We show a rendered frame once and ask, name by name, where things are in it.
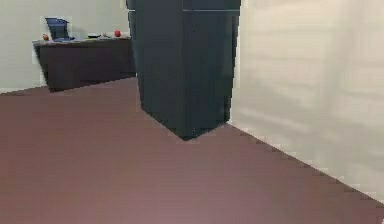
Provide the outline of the blue laptop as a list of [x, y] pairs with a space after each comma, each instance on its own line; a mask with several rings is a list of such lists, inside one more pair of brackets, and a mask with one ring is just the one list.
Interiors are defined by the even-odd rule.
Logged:
[[53, 40], [73, 40], [68, 33], [68, 21], [60, 18], [45, 18]]

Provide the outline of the dark grey fridge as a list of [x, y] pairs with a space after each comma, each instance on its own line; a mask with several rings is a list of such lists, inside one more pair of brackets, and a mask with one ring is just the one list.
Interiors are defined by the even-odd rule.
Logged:
[[125, 0], [141, 108], [183, 140], [230, 118], [241, 0]]

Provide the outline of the dark brown kitchen counter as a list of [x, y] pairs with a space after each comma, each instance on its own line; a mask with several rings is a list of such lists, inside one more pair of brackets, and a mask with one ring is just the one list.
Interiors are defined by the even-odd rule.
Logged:
[[50, 92], [136, 76], [130, 38], [34, 41], [33, 49]]

